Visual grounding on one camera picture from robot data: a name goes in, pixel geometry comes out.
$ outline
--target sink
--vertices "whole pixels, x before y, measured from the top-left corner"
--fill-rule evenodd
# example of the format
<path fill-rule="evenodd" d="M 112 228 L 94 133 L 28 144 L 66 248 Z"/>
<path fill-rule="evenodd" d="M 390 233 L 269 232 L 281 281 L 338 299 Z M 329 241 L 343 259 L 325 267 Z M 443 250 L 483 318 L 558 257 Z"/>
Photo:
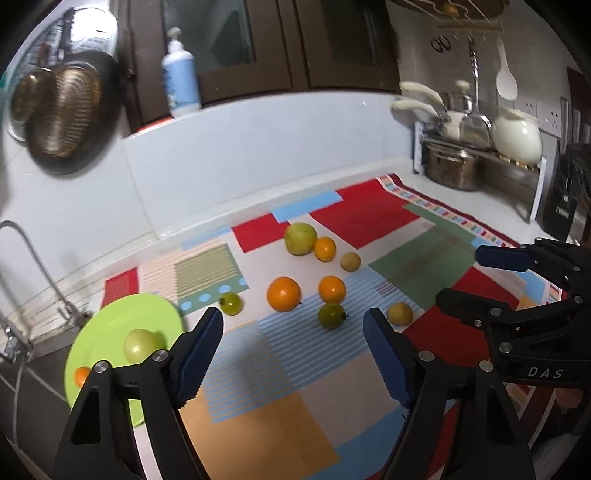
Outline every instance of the sink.
<path fill-rule="evenodd" d="M 70 414 L 63 372 L 71 341 L 56 338 L 60 343 L 67 346 L 52 353 L 33 350 L 25 364 L 22 357 L 13 365 L 0 360 L 0 429 L 49 476 Z"/>

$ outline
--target scissors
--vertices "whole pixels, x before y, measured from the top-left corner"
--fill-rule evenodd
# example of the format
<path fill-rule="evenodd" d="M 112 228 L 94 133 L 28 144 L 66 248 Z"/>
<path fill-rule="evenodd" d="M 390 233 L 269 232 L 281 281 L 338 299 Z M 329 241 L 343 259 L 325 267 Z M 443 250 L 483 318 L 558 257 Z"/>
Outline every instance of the scissors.
<path fill-rule="evenodd" d="M 451 49 L 452 43 L 447 37 L 439 35 L 437 38 L 431 39 L 431 47 L 436 52 L 443 53 L 444 51 L 449 51 Z"/>

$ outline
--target blue gripper pad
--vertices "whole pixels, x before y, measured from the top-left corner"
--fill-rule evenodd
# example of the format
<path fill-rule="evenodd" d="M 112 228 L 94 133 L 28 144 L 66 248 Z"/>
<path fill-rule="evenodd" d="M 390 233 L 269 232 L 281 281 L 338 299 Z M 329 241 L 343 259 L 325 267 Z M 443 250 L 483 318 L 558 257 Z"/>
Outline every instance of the blue gripper pad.
<path fill-rule="evenodd" d="M 483 267 L 524 272 L 534 268 L 534 260 L 521 248 L 481 245 L 476 249 L 476 261 Z"/>
<path fill-rule="evenodd" d="M 191 332 L 196 338 L 191 340 L 192 345 L 178 368 L 176 397 L 180 407 L 197 395 L 213 354 L 222 340 L 222 334 L 222 312 L 210 307 Z"/>
<path fill-rule="evenodd" d="M 409 408 L 414 402 L 414 398 L 407 388 L 407 372 L 394 347 L 386 338 L 383 329 L 387 328 L 393 333 L 395 332 L 381 312 L 379 313 L 386 325 L 380 326 L 378 320 L 372 314 L 372 310 L 368 310 L 363 316 L 363 335 L 365 335 L 365 340 L 369 345 L 371 354 L 374 356 L 379 372 L 382 374 L 382 379 L 386 384 L 390 397 L 398 400 L 404 408 Z"/>

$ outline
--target soap bottle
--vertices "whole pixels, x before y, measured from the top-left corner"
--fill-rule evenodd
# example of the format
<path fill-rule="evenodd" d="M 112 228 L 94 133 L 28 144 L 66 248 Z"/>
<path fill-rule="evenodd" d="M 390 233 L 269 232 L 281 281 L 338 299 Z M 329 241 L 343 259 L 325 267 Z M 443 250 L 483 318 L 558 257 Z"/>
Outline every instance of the soap bottle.
<path fill-rule="evenodd" d="M 168 108 L 175 117 L 201 108 L 194 58 L 179 42 L 180 34 L 179 27 L 167 31 L 170 37 L 168 54 L 162 59 Z"/>

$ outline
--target green plate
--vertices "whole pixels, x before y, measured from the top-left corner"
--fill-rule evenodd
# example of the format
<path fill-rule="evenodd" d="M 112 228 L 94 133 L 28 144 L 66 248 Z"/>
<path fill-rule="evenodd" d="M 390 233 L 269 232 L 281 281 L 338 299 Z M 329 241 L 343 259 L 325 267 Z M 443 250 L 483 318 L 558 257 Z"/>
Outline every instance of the green plate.
<path fill-rule="evenodd" d="M 100 310 L 80 331 L 68 355 L 64 387 L 70 408 L 80 392 L 74 382 L 76 369 L 92 368 L 99 360 L 108 360 L 113 367 L 130 365 L 123 353 L 123 341 L 136 328 L 160 333 L 170 349 L 183 333 L 183 321 L 173 304 L 150 293 L 123 297 Z M 144 421 L 141 402 L 130 400 L 129 410 L 132 424 L 137 427 Z"/>

